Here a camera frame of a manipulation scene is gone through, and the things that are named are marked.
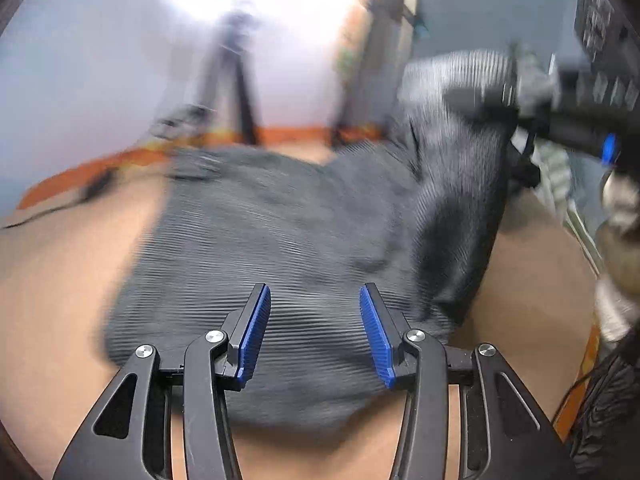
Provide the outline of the white knitted gloved hand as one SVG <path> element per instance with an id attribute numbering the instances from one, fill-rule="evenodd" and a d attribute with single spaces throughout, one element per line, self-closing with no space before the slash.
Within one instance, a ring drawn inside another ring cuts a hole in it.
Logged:
<path id="1" fill-rule="evenodd" d="M 602 273 L 594 305 L 601 336 L 617 344 L 639 323 L 639 183 L 621 171 L 603 179 L 605 222 L 596 233 Z"/>

